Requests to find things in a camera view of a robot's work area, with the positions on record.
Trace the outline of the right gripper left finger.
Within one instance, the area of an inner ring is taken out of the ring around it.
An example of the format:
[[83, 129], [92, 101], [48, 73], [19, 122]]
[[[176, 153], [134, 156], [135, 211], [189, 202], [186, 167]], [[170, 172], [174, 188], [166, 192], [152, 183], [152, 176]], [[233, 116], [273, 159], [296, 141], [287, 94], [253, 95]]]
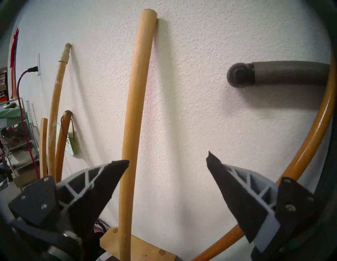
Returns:
[[14, 216], [10, 225], [86, 238], [128, 167], [129, 160], [118, 160], [78, 171], [58, 183], [53, 177], [41, 178], [8, 204]]

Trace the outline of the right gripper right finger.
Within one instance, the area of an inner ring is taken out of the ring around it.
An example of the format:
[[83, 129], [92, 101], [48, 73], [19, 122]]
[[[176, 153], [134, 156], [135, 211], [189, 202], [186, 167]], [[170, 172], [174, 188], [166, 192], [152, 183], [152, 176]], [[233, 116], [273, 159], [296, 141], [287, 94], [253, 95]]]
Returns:
[[297, 181], [279, 184], [254, 171], [223, 164], [210, 151], [207, 168], [253, 251], [278, 251], [318, 218], [318, 201]]

